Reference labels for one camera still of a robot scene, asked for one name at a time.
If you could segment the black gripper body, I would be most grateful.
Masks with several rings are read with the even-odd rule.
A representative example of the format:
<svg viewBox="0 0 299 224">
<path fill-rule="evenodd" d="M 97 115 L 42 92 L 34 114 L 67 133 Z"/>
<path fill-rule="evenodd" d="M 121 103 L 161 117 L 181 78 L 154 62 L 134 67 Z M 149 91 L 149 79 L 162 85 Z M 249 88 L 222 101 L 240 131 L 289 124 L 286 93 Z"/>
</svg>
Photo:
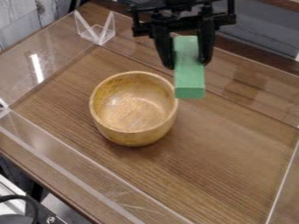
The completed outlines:
<svg viewBox="0 0 299 224">
<path fill-rule="evenodd" d="M 170 32 L 198 29 L 212 20 L 218 31 L 222 26 L 237 23 L 236 0 L 149 0 L 133 3 L 133 33 L 137 37 L 154 36 L 154 25 L 165 25 Z"/>
</svg>

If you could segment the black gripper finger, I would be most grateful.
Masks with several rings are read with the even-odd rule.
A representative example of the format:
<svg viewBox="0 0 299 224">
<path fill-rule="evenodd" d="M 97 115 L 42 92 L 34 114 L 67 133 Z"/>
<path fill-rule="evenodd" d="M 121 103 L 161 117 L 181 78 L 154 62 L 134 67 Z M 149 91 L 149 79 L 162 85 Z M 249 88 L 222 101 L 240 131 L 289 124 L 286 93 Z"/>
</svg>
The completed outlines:
<svg viewBox="0 0 299 224">
<path fill-rule="evenodd" d="M 174 70 L 174 39 L 165 26 L 154 27 L 154 43 L 163 66 Z"/>
<path fill-rule="evenodd" d="M 200 60 L 208 66 L 212 63 L 214 44 L 216 44 L 216 26 L 213 20 L 202 20 L 198 27 Z"/>
</svg>

